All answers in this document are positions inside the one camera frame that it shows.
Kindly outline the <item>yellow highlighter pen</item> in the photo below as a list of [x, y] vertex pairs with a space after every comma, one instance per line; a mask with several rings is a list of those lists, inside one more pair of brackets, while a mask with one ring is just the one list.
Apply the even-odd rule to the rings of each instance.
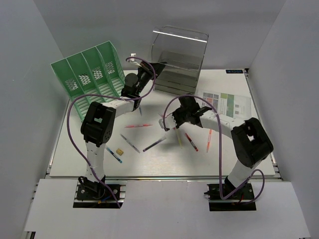
[[178, 141], [179, 147], [182, 148], [182, 142], [181, 142], [180, 133], [179, 133], [179, 129], [178, 128], [175, 129], [175, 133], [176, 133], [176, 137], [177, 137], [177, 141]]

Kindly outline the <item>clear plastic drawer cabinet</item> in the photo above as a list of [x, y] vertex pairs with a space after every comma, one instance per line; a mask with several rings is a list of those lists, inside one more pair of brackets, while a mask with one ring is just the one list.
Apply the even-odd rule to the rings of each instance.
[[175, 95], [195, 94], [209, 35], [166, 25], [153, 29], [153, 39], [151, 60], [164, 64], [155, 90]]

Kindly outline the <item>grey clear pen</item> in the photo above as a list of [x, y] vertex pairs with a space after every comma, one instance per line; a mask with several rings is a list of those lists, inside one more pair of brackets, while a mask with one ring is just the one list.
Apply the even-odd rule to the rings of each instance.
[[130, 145], [137, 153], [140, 153], [140, 151], [133, 145], [131, 141], [129, 141], [124, 135], [120, 134], [120, 136], [123, 138], [123, 140]]

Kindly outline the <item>small yellow eraser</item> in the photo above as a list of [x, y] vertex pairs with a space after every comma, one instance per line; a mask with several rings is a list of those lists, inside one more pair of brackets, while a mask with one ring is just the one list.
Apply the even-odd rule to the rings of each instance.
[[124, 153], [124, 152], [123, 152], [121, 149], [119, 149], [119, 148], [116, 150], [116, 152], [117, 152], [119, 155], [122, 155], [122, 154]]

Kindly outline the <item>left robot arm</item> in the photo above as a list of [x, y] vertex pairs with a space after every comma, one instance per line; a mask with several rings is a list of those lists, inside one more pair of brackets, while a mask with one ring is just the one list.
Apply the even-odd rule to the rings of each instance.
[[125, 84], [121, 91], [121, 96], [129, 100], [90, 104], [82, 122], [81, 133], [84, 136], [87, 159], [90, 163], [87, 165], [84, 177], [92, 182], [88, 187], [88, 193], [93, 198], [99, 199], [105, 194], [105, 186], [99, 181], [105, 181], [104, 151], [106, 143], [112, 136], [115, 118], [138, 108], [141, 102], [138, 98], [149, 80], [153, 79], [153, 70], [158, 77], [165, 68], [165, 64], [166, 62], [152, 63], [150, 68], [143, 61], [137, 74], [129, 73], [125, 77]]

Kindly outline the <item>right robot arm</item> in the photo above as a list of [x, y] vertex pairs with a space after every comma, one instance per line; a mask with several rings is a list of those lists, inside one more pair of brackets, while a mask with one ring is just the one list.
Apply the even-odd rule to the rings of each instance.
[[179, 128], [185, 122], [200, 128], [212, 129], [219, 133], [219, 177], [222, 174], [222, 135], [233, 141], [237, 162], [224, 182], [220, 182], [222, 199], [238, 198], [243, 187], [254, 174], [256, 167], [273, 152], [274, 146], [257, 118], [234, 121], [223, 119], [217, 109], [208, 101], [201, 99], [206, 106], [201, 107], [192, 94], [177, 97], [180, 107], [171, 117], [166, 117], [165, 130]]

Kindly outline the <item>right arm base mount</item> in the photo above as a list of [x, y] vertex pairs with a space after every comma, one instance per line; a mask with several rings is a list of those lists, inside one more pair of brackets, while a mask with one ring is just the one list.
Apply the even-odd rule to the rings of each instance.
[[207, 184], [207, 191], [204, 193], [208, 200], [211, 212], [243, 212], [256, 211], [256, 203], [251, 202], [254, 198], [254, 191], [251, 183], [247, 183], [227, 199], [221, 199], [219, 184]]

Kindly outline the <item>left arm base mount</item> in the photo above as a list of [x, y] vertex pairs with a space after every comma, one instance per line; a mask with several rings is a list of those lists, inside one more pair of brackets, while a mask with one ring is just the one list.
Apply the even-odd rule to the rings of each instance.
[[119, 209], [125, 198], [125, 186], [121, 184], [108, 184], [111, 191], [100, 182], [93, 182], [87, 177], [78, 178], [74, 196], [73, 208], [81, 209]]

